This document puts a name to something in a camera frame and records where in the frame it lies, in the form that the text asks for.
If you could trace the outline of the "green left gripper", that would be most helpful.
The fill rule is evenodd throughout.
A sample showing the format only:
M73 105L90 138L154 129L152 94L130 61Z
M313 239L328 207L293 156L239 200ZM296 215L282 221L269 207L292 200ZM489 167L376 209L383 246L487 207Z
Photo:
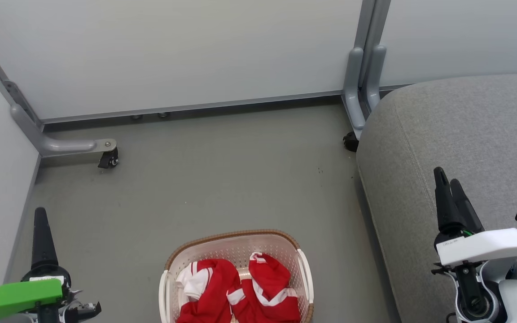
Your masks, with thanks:
M20 282L0 285L0 319L41 307L57 309L66 300L70 274L59 265L44 207L34 216L31 270Z

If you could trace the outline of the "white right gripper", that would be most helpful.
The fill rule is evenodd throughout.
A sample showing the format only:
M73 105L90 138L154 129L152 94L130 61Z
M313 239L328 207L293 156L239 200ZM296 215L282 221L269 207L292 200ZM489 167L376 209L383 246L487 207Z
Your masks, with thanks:
M449 181L442 167L434 169L434 179L439 233L457 235L465 228L474 234L437 244L442 266L517 256L517 228L485 231L459 180Z

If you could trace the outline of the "red shorts white stripes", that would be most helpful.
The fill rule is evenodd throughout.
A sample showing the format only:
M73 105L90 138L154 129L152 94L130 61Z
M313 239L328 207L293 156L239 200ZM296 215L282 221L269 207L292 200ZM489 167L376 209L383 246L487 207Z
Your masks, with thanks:
M290 286L290 271L264 252L254 252L250 277L227 292L237 323L300 323L299 299Z

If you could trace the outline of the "grey fabric sofa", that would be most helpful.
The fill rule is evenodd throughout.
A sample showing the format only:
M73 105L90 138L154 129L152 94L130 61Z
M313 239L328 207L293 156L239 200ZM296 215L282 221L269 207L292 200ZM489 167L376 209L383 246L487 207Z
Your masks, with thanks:
M439 258L433 170L461 182L487 231L517 228L517 74L433 80L386 95L356 154L401 323L454 310Z

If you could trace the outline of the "grey partition foot with plate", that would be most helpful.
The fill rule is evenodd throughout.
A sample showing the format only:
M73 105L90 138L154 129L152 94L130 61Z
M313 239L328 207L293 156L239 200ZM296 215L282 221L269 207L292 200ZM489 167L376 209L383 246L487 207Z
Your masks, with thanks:
M118 154L115 139L58 140L45 135L20 105L13 104L10 106L10 115L42 157L87 153L102 153L108 156Z

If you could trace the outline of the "black caster wheel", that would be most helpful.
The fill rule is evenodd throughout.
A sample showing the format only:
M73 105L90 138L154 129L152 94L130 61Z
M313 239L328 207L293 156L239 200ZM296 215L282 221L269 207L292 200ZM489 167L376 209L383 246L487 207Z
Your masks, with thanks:
M114 168L118 164L118 149L104 152L99 160L98 168Z
M342 138L342 141L343 141L343 147L346 150L351 151L353 153L357 152L358 147L359 147L359 139L357 138L354 131L350 131L349 133L347 133Z

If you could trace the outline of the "white laundry basket brown rim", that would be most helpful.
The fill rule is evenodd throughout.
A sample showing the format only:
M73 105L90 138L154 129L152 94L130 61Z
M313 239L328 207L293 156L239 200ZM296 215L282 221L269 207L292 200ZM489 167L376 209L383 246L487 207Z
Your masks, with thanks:
M250 278L252 252L265 252L289 269L290 287L298 293L300 323L311 323L314 313L314 284L308 259L289 234L275 230L234 231L193 240L176 248L167 259L158 289L161 323L175 323L180 314L182 291L176 285L180 271L191 262L225 259L236 267L240 278Z

